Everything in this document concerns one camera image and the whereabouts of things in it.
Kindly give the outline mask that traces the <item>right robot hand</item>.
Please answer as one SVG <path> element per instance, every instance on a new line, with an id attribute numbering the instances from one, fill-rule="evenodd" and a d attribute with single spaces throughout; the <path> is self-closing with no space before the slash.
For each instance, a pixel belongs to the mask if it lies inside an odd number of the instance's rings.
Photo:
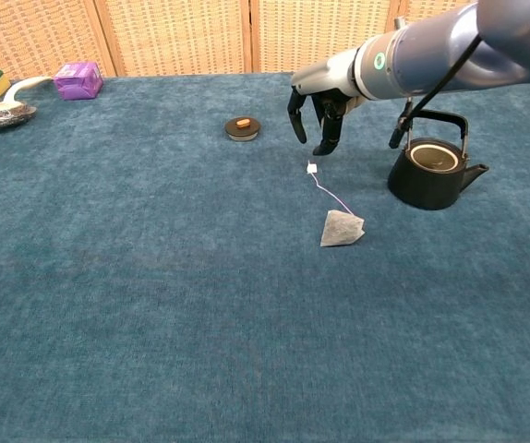
<path id="1" fill-rule="evenodd" d="M 301 108 L 307 97 L 312 100 L 321 128 L 321 141 L 313 149 L 314 156 L 326 156 L 336 149 L 343 117 L 364 100 L 353 78 L 355 54 L 356 49 L 338 53 L 299 69 L 291 77 L 292 90 L 287 113 L 297 139 L 302 144 L 307 142 L 301 116 Z"/>

